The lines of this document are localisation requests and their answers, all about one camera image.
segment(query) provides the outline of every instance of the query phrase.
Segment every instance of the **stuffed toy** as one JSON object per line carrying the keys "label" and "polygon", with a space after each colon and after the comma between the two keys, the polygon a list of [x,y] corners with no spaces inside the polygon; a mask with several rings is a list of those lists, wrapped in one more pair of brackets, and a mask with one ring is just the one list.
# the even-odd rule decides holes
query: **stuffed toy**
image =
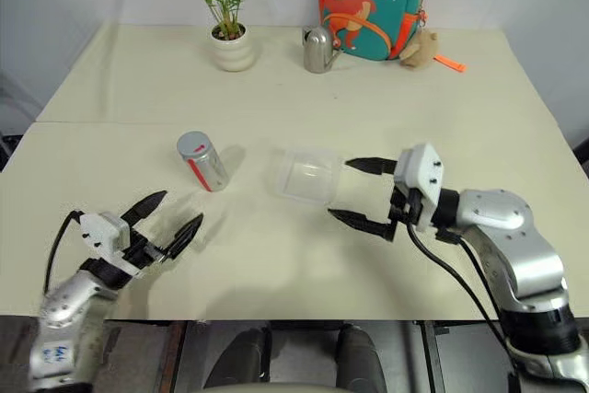
{"label": "stuffed toy", "polygon": [[438,46],[438,35],[435,32],[418,29],[398,56],[401,65],[410,69],[427,66],[438,53]]}

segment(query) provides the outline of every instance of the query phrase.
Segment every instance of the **soda can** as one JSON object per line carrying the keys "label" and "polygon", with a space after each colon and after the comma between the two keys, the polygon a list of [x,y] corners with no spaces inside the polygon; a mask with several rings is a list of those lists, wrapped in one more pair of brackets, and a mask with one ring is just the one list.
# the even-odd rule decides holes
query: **soda can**
{"label": "soda can", "polygon": [[178,152],[188,163],[201,185],[209,192],[217,192],[229,184],[229,176],[211,140],[205,133],[185,133],[178,139]]}

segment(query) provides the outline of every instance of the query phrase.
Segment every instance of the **white flower pot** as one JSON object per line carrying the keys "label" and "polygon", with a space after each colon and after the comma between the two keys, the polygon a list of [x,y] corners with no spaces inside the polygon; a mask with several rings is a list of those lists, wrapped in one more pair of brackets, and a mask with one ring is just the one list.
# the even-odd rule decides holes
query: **white flower pot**
{"label": "white flower pot", "polygon": [[211,31],[209,39],[213,46],[213,58],[215,63],[226,71],[244,71],[254,64],[256,54],[249,36],[249,31],[244,27],[246,32],[239,39],[219,40]]}

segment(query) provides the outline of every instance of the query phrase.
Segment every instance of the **black cable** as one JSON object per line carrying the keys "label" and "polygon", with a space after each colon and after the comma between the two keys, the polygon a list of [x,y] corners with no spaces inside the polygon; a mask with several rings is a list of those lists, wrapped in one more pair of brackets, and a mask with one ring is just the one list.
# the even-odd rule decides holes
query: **black cable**
{"label": "black cable", "polygon": [[49,292],[49,282],[52,278],[52,268],[53,268],[53,260],[55,260],[55,253],[57,252],[57,248],[59,243],[62,241],[62,237],[64,236],[65,229],[69,226],[72,220],[76,220],[77,222],[80,221],[80,215],[83,215],[83,212],[79,211],[72,211],[70,212],[64,219],[62,226],[59,228],[59,232],[55,236],[55,240],[52,244],[52,249],[49,252],[49,258],[47,259],[47,269],[45,270],[45,283],[43,284],[43,294],[46,295]]}
{"label": "black cable", "polygon": [[505,349],[505,351],[509,355],[509,352],[507,350],[507,345],[505,344],[505,340],[503,339],[503,336],[501,336],[501,333],[499,333],[499,331],[495,328],[495,326],[491,322],[491,319],[489,318],[489,315],[485,311],[485,308],[483,307],[482,303],[479,301],[479,299],[477,298],[477,296],[475,295],[473,290],[470,288],[470,286],[467,284],[467,282],[464,281],[464,279],[460,276],[460,274],[457,271],[455,271],[454,268],[452,266],[450,266],[450,264],[448,264],[447,262],[438,258],[428,248],[425,247],[425,245],[422,243],[422,241],[417,237],[417,234],[415,233],[415,230],[413,229],[413,225],[411,223],[407,224],[407,232],[409,233],[409,237],[411,238],[411,241],[413,241],[413,244],[415,244],[417,249],[419,249],[423,255],[425,255],[427,258],[429,258],[430,260],[435,262],[438,266],[440,266],[446,272],[450,273],[450,275],[467,292],[467,294],[470,296],[472,301],[475,303],[475,305],[479,309],[480,314],[485,318],[485,322],[487,323],[487,325],[489,326],[489,328],[493,332],[493,335],[495,335],[495,338],[497,338],[497,341],[501,344],[501,346]]}
{"label": "black cable", "polygon": [[487,278],[485,278],[485,274],[482,272],[482,269],[479,266],[479,262],[477,261],[475,254],[472,253],[472,250],[470,250],[470,247],[463,239],[461,239],[458,242],[458,244],[467,253],[468,259],[472,263],[472,266],[475,268],[475,271],[477,271],[477,275],[479,276],[480,281],[482,282],[482,285],[485,286],[485,290],[487,291],[487,295],[489,295],[489,299],[491,300],[491,302],[493,304],[493,308],[495,309],[495,314],[497,315],[497,318],[499,318],[499,307],[497,306],[497,303],[495,302],[495,298],[493,298],[493,294],[491,293],[491,288],[489,287],[489,283],[487,283]]}

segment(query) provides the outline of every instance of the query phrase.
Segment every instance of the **gray floor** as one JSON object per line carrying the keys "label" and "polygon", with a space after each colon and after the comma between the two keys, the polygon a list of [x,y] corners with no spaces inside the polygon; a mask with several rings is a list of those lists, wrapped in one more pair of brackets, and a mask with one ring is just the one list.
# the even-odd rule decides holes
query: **gray floor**
{"label": "gray floor", "polygon": [[[349,322],[371,336],[390,393],[431,391],[420,326],[409,321]],[[188,323],[178,355],[173,392],[191,393],[202,389],[217,358],[240,331],[267,325],[262,321]],[[580,325],[587,326],[587,322],[581,321]],[[285,330],[274,326],[272,324],[271,382],[335,385],[336,330]],[[29,350],[35,329],[34,318],[0,317],[0,393],[26,391]],[[435,327],[433,330],[441,368],[439,391],[507,391],[511,366],[486,325]],[[106,345],[95,392],[165,391],[160,389],[160,382],[169,336],[166,325],[109,321],[105,327]]]}

